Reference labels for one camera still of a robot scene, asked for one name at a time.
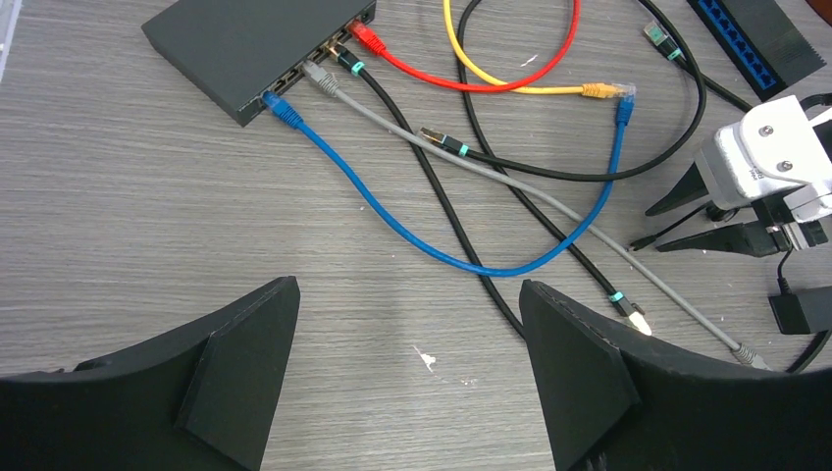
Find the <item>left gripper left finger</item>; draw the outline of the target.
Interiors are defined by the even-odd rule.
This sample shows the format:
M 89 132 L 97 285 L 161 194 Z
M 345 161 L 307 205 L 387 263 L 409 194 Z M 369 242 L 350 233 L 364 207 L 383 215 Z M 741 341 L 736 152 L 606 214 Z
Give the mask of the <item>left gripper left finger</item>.
M 164 334 L 1 380 L 5 470 L 257 470 L 300 290 L 274 279 Z

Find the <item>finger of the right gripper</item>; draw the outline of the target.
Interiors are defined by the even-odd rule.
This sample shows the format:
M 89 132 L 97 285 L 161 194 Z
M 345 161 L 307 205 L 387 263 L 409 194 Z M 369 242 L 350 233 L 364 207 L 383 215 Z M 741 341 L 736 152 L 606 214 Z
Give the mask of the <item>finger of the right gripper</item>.
M 647 217 L 654 217 L 689 203 L 708 198 L 709 192 L 702 179 L 701 172 L 696 163 L 692 164 L 682 178 L 671 190 L 646 212 Z
M 762 258 L 789 251 L 790 242 L 779 230 L 770 233 L 763 223 L 749 222 L 688 235 L 660 244 L 655 249 L 658 252 L 695 249 Z

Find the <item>dark grey network switch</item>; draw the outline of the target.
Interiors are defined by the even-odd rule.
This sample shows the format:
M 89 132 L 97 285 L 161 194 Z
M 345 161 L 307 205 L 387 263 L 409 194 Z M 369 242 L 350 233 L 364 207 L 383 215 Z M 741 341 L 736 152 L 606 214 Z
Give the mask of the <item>dark grey network switch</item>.
M 245 127 L 284 94 L 306 61 L 320 64 L 375 19 L 372 0 L 180 0 L 141 27 L 151 46 Z

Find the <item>small black blue switch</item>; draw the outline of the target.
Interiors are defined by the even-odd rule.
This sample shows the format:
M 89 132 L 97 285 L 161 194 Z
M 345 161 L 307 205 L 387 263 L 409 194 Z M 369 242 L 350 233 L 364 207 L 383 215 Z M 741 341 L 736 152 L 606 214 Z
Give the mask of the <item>small black blue switch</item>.
M 688 4 L 761 101 L 826 66 L 775 1 L 688 0 Z

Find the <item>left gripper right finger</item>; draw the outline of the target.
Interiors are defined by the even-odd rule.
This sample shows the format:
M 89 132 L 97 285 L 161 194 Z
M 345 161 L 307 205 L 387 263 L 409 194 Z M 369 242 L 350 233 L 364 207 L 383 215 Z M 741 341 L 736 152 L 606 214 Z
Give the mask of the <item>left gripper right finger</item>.
M 827 470 L 831 373 L 676 346 L 527 280 L 519 306 L 558 470 Z

